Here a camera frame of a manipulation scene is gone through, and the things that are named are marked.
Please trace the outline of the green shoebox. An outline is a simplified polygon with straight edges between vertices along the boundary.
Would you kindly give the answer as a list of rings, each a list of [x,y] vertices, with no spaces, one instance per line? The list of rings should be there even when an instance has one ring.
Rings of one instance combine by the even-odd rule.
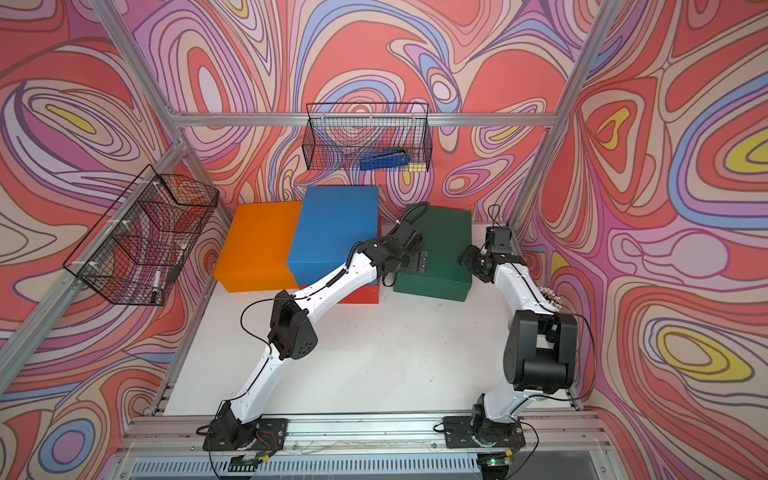
[[[472,243],[471,213],[465,210],[431,206],[415,222],[424,235],[410,271],[399,272],[393,290],[464,302],[472,286],[472,275],[459,262],[460,255]]]

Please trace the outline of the blue shoebox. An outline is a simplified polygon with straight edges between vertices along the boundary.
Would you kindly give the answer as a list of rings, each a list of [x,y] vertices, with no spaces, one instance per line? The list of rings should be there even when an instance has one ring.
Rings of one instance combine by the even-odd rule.
[[[353,244],[378,235],[376,187],[311,187],[302,203],[287,266],[298,285],[309,286],[344,263]]]

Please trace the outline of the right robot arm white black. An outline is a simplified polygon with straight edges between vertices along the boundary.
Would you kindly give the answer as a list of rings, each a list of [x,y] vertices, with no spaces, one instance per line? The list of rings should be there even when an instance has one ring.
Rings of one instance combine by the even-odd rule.
[[[512,434],[530,403],[560,401],[556,393],[570,389],[576,377],[578,321],[560,311],[551,290],[535,284],[523,257],[513,252],[512,240],[510,228],[490,226],[483,245],[469,245],[459,257],[474,277],[502,293],[512,313],[503,379],[478,397],[468,421],[473,439],[488,446]]]

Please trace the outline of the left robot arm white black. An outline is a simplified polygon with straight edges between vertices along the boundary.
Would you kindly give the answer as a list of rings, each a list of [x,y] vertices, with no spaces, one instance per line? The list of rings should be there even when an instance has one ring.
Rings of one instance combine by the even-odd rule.
[[[207,451],[282,448],[278,440],[261,440],[257,425],[282,376],[318,343],[315,325],[334,306],[375,280],[394,277],[415,261],[424,243],[416,227],[430,208],[419,202],[406,210],[385,235],[358,241],[345,261],[317,282],[295,293],[285,290],[270,299],[270,330],[261,340],[266,349],[240,392],[221,402],[212,421],[197,433]]]

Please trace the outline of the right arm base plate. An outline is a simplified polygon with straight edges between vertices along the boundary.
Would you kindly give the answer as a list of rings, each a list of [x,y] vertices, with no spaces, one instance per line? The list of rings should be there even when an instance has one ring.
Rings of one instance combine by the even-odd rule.
[[[516,423],[497,423],[470,415],[445,416],[433,431],[442,434],[449,449],[505,448],[518,451],[526,446],[522,427]]]

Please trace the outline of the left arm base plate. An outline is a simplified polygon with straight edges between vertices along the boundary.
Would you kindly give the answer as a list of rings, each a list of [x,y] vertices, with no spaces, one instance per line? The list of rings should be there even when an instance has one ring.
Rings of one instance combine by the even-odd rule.
[[[196,430],[206,451],[256,451],[274,454],[284,448],[287,418],[259,419],[247,424],[215,418]]]

